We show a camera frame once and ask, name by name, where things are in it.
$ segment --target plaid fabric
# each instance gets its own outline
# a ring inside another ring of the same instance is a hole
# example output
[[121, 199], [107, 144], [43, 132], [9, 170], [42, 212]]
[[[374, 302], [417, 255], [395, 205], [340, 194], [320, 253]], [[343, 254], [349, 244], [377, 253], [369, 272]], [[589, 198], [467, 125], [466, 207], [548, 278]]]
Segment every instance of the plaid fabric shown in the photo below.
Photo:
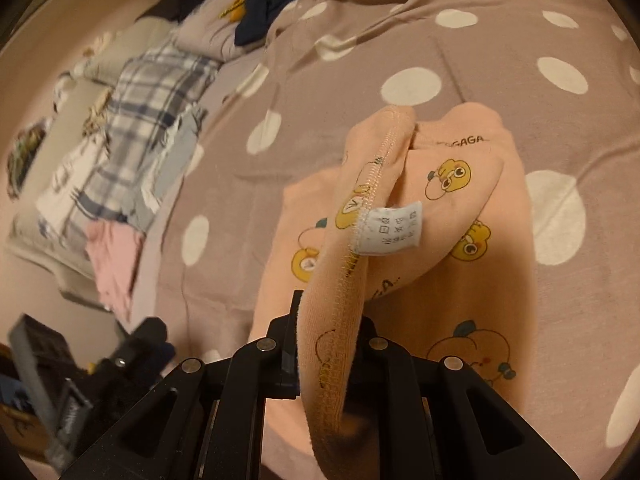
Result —
[[64, 244], [84, 251], [92, 219], [123, 221], [122, 199], [145, 157], [187, 104], [196, 102], [216, 74], [212, 60], [174, 47], [173, 38], [130, 60], [108, 104], [110, 158], [96, 167], [72, 211]]

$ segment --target brown polka dot sheet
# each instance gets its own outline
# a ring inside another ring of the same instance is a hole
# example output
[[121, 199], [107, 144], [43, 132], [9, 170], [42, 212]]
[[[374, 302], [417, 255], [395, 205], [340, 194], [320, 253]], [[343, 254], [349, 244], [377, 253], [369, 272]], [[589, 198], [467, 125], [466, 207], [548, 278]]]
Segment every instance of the brown polka dot sheet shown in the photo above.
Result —
[[[338, 166], [350, 128], [386, 104], [430, 121], [464, 102], [500, 114], [532, 201], [538, 328], [522, 414], [581, 479], [599, 479], [640, 418], [640, 53], [606, 0], [287, 7], [201, 133], [156, 315], [179, 355], [230, 357], [252, 326], [284, 189]], [[482, 329], [461, 320], [441, 339]], [[284, 480], [322, 478], [268, 427], [263, 460]]]

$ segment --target white care label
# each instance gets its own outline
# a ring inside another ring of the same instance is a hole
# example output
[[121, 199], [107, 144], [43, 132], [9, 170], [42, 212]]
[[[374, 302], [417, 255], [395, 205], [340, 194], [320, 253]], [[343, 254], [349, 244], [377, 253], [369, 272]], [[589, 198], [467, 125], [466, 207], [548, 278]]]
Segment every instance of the white care label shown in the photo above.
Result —
[[354, 252], [363, 256], [397, 253], [417, 247], [422, 233], [422, 202], [372, 209], [362, 222]]

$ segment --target pink garment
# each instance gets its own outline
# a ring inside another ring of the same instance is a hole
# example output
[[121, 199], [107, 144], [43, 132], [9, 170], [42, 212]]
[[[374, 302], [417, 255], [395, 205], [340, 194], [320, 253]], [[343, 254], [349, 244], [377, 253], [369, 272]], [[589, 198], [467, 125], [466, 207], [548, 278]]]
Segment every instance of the pink garment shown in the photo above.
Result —
[[85, 229], [89, 255], [95, 272], [100, 302], [119, 321], [131, 312], [131, 290], [145, 236], [128, 224], [94, 220]]

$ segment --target beige pillow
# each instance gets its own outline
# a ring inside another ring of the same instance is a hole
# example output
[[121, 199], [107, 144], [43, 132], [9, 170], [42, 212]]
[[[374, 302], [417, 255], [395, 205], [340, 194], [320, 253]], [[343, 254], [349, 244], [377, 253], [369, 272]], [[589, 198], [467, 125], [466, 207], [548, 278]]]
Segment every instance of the beige pillow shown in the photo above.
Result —
[[87, 63], [84, 77], [115, 86], [125, 63], [159, 44], [174, 27], [164, 18], [140, 18]]
[[10, 234], [10, 238], [17, 238], [33, 251], [45, 253], [87, 277], [93, 276], [93, 269], [84, 254], [66, 250], [59, 243], [47, 240], [40, 234], [35, 201], [50, 185], [51, 176], [62, 158], [82, 139], [82, 124], [89, 115], [89, 107], [94, 104], [104, 88], [103, 85], [92, 81], [78, 80], [78, 84], [69, 94], [65, 106], [42, 141], [27, 174]]

